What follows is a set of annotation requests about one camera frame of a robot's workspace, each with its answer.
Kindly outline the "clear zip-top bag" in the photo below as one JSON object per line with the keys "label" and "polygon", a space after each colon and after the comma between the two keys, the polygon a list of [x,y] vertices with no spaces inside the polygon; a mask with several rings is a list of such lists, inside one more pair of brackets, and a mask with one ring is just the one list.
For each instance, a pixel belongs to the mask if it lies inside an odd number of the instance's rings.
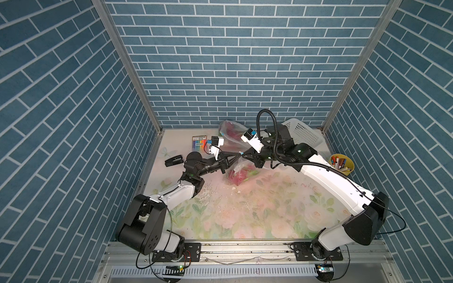
{"label": "clear zip-top bag", "polygon": [[239,186],[262,174],[264,169],[257,168],[255,164],[244,158],[239,158],[226,173],[226,181],[230,185]]}

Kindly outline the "pink dragon fruit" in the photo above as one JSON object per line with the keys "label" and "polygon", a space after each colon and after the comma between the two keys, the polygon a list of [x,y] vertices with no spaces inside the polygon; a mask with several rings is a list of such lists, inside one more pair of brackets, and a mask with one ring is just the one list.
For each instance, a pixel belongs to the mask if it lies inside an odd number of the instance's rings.
{"label": "pink dragon fruit", "polygon": [[239,186],[240,184],[244,183],[245,181],[249,180],[250,178],[259,174],[259,171],[253,166],[245,166],[242,168],[235,167],[232,169],[228,174],[228,180],[234,184]]}

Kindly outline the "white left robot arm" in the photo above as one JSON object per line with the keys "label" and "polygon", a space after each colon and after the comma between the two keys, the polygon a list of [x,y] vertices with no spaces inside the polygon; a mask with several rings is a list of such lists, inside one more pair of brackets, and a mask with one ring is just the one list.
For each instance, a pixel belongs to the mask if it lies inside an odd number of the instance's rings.
{"label": "white left robot arm", "polygon": [[219,152],[209,159],[198,152],[187,155],[185,172],[176,184],[161,193],[140,194],[132,199],[116,230],[116,240],[142,255],[163,252],[171,259],[180,258],[185,238],[164,230],[166,214],[197,196],[205,183],[202,176],[216,171],[225,173],[240,157],[240,153],[232,152]]}

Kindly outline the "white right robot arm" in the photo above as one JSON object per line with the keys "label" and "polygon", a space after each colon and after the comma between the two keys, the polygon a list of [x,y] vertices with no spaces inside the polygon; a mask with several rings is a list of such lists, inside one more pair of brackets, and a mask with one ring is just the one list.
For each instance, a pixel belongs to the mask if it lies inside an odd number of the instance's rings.
{"label": "white right robot arm", "polygon": [[336,248],[357,243],[370,245],[383,226],[389,198],[382,192],[372,193],[348,179],[306,143],[296,144],[285,125],[278,125],[268,137],[248,129],[241,137],[251,147],[243,158],[258,168],[266,161],[290,166],[316,181],[345,206],[350,217],[331,228],[323,228],[312,240],[310,252],[319,260],[329,257]]}

